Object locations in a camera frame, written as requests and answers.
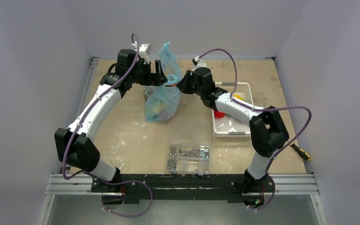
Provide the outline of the light blue plastic bag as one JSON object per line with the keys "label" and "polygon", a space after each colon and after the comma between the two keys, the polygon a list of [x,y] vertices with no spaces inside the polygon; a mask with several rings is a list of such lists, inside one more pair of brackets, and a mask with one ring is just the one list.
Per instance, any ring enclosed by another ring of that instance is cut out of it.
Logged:
{"label": "light blue plastic bag", "polygon": [[[170,51],[170,42],[167,42],[158,51],[162,69],[168,81],[163,86],[148,86],[144,89],[144,117],[147,122],[164,122],[171,119],[177,110],[181,98],[181,91],[176,84],[183,78],[175,55]],[[160,99],[165,102],[165,111],[152,114],[150,104]]]}

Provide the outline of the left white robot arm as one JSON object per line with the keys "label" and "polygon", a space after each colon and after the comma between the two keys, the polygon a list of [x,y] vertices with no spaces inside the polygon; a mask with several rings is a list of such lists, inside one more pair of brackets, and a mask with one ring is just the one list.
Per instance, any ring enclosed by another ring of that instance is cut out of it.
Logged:
{"label": "left white robot arm", "polygon": [[161,62],[155,61],[151,70],[149,46],[142,44],[135,50],[121,49],[117,62],[102,76],[97,92],[83,112],[67,128],[54,134],[59,160],[103,181],[110,192],[121,186],[120,170],[105,162],[93,143],[98,129],[110,110],[124,97],[133,84],[162,86],[168,81]]}

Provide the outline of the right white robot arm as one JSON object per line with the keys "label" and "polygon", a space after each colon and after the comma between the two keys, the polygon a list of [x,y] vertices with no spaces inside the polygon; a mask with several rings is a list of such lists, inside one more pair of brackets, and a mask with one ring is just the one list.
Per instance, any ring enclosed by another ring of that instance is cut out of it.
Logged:
{"label": "right white robot arm", "polygon": [[249,126],[255,154],[245,171],[244,184],[251,191],[261,187],[274,153],[289,139],[277,108],[253,107],[233,98],[230,92],[216,86],[211,70],[206,67],[188,70],[176,86],[183,94],[197,94],[207,108],[225,113]]}

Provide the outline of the red fake apple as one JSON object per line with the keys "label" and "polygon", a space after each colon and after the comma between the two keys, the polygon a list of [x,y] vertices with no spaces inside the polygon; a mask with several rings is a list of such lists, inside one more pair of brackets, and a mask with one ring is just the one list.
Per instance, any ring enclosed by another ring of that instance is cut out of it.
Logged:
{"label": "red fake apple", "polygon": [[224,112],[220,112],[220,111],[216,111],[216,110],[213,111],[213,114],[214,114],[214,118],[216,118],[216,119],[220,119],[220,118],[223,118],[226,116],[226,114]]}

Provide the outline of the yellow fake banana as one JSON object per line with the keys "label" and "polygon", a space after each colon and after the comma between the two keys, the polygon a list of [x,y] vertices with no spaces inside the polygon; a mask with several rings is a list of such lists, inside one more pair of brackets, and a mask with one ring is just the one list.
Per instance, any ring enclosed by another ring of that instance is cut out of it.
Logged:
{"label": "yellow fake banana", "polygon": [[241,100],[241,101],[245,101],[245,99],[244,99],[242,96],[239,96],[239,95],[237,95],[237,94],[233,94],[232,96],[233,96],[234,98],[236,98],[236,99]]}

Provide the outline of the white plastic basket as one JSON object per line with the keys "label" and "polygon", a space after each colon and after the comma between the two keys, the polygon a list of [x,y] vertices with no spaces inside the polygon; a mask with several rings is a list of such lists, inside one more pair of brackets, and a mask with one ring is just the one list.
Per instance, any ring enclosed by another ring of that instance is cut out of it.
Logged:
{"label": "white plastic basket", "polygon": [[[237,88],[235,94],[242,96],[245,102],[253,104],[253,97],[250,89],[250,85],[247,82],[237,82]],[[241,138],[250,137],[250,128],[247,124],[229,116],[226,114],[225,117],[216,119],[214,118],[213,111],[211,111],[212,117],[212,130],[214,137],[222,138]]]}

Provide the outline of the clear plastic screw box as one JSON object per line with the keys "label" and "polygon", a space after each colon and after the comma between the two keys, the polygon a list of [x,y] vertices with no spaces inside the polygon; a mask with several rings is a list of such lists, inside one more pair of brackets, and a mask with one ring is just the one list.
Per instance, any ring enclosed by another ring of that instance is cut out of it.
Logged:
{"label": "clear plastic screw box", "polygon": [[172,120],[166,170],[172,174],[210,173],[211,124],[208,122]]}

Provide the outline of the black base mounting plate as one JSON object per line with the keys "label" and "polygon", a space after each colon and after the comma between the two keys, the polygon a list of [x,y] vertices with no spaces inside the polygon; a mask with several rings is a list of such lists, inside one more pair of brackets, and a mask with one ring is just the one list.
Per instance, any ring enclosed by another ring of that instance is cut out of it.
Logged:
{"label": "black base mounting plate", "polygon": [[94,178],[91,191],[118,194],[125,204],[140,200],[226,201],[261,206],[275,192],[272,178],[253,180],[246,174],[122,174],[121,185]]}

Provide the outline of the yellow black screwdriver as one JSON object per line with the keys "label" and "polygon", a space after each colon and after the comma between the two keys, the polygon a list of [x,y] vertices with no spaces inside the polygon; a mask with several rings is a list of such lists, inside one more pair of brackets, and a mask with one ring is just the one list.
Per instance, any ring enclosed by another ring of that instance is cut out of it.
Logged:
{"label": "yellow black screwdriver", "polygon": [[289,146],[305,161],[310,161],[311,157],[310,155],[303,150],[302,148],[300,148],[298,145],[296,145],[294,142],[290,142],[288,141]]}

